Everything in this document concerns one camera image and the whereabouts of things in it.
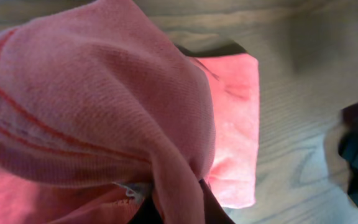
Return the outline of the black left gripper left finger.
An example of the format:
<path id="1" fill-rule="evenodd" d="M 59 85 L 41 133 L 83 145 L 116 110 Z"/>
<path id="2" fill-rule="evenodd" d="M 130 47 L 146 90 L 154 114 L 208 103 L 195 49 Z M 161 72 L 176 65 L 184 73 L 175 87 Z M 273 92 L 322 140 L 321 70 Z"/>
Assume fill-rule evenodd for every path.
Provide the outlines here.
<path id="1" fill-rule="evenodd" d="M 163 224 L 151 196 L 147 197 L 127 224 Z"/>

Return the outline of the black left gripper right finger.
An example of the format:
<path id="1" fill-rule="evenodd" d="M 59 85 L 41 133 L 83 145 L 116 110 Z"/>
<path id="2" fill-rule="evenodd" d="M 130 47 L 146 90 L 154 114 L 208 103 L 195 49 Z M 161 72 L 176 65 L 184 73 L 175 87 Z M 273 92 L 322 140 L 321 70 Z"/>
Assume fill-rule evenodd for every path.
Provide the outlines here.
<path id="1" fill-rule="evenodd" d="M 213 195 L 204 179 L 200 180 L 203 190 L 204 217 L 206 224 L 234 224 Z"/>

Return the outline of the red printed t-shirt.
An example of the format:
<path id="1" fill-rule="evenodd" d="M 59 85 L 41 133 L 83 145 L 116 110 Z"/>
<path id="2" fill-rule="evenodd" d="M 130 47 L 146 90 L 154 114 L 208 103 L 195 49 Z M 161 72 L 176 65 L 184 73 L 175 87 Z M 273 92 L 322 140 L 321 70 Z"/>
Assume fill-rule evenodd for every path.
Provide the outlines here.
<path id="1" fill-rule="evenodd" d="M 132 1 L 95 1 L 0 33 L 0 223 L 163 223 L 255 203 L 258 62 L 193 54 Z"/>

